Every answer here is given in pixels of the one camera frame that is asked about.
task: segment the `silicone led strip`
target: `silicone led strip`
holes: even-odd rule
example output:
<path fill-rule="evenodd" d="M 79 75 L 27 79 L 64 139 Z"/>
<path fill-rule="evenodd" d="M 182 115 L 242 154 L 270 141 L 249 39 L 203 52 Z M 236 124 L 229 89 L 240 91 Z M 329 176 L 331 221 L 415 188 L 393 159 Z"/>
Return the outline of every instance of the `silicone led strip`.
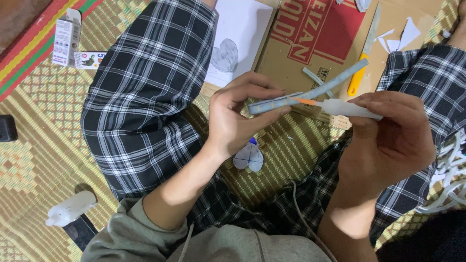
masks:
<path fill-rule="evenodd" d="M 337 75 L 332 80 L 319 86 L 318 88 L 312 89 L 309 92 L 306 92 L 306 93 L 297 92 L 297 93 L 293 93 L 293 94 L 286 95 L 283 97 L 278 97 L 275 99 L 269 99 L 269 100 L 264 100 L 264 101 L 260 101 L 257 103 L 252 103 L 247 106 L 247 109 L 249 110 L 249 113 L 251 115 L 255 115 L 255 114 L 261 114 L 264 112 L 268 112 L 270 110 L 273 110 L 281 106 L 299 104 L 298 101 L 293 100 L 293 99 L 288 99 L 288 97 L 313 99 L 315 97 L 320 96 L 321 94 L 326 93 L 327 91 L 330 91 L 335 86 L 343 83 L 346 79 L 354 75 L 357 71 L 361 70 L 368 64 L 369 63 L 367 62 L 367 59 L 364 58 L 361 61 L 354 64 L 353 66 L 351 66 L 350 68 L 346 69 L 341 74 Z"/>

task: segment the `plaid pants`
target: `plaid pants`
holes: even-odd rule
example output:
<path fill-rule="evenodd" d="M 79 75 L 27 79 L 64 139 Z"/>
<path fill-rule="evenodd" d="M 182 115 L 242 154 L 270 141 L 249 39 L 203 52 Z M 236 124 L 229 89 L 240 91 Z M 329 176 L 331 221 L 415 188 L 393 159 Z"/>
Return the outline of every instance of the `plaid pants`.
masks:
<path fill-rule="evenodd" d="M 153 1 L 110 48 L 89 89 L 82 132 L 119 200 L 142 197 L 169 179 L 202 147 L 193 126 L 179 116 L 199 94 L 210 61 L 216 14 L 197 0 Z M 378 90 L 395 90 L 425 102 L 435 145 L 466 123 L 466 53 L 440 45 L 390 54 Z M 315 231 L 338 183 L 337 166 L 350 142 L 325 150 L 299 182 L 297 203 Z M 436 165 L 382 192 L 371 241 L 402 214 L 423 204 Z M 283 188 L 258 212 L 244 208 L 217 171 L 188 215 L 196 232 L 232 224 L 267 234 L 309 237 Z"/>

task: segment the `green stripe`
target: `green stripe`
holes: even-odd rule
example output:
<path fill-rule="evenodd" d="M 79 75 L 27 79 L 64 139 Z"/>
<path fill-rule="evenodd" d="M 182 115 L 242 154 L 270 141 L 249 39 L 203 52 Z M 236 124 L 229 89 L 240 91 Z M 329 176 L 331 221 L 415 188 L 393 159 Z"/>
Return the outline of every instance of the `green stripe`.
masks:
<path fill-rule="evenodd" d="M 84 5 L 79 8 L 82 13 L 86 12 L 97 0 L 88 0 Z M 50 37 L 47 42 L 26 62 L 1 88 L 0 95 L 2 95 L 18 78 L 30 67 L 32 64 L 43 55 L 49 47 L 54 43 L 55 35 Z"/>

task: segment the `heart drawing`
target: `heart drawing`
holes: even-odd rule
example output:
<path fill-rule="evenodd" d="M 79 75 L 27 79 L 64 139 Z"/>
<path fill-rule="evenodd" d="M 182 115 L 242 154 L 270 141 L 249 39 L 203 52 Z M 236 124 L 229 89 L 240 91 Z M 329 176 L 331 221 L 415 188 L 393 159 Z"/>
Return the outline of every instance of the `heart drawing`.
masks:
<path fill-rule="evenodd" d="M 238 47 L 231 39 L 224 39 L 220 48 L 214 47 L 210 63 L 223 73 L 233 73 L 238 67 Z"/>

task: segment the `black object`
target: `black object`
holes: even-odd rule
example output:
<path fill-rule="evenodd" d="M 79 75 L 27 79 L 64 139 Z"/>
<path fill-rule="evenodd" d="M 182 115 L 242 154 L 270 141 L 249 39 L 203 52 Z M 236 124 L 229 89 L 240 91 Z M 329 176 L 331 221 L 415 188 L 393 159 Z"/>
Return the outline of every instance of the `black object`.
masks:
<path fill-rule="evenodd" d="M 63 230 L 81 251 L 84 251 L 89 242 L 99 232 L 86 214 L 82 214 L 78 219 L 64 226 Z"/>
<path fill-rule="evenodd" d="M 438 215 L 414 234 L 384 244 L 377 257 L 380 262 L 466 261 L 466 210 Z"/>
<path fill-rule="evenodd" d="M 12 115 L 0 115 L 0 142 L 18 140 L 18 132 Z"/>

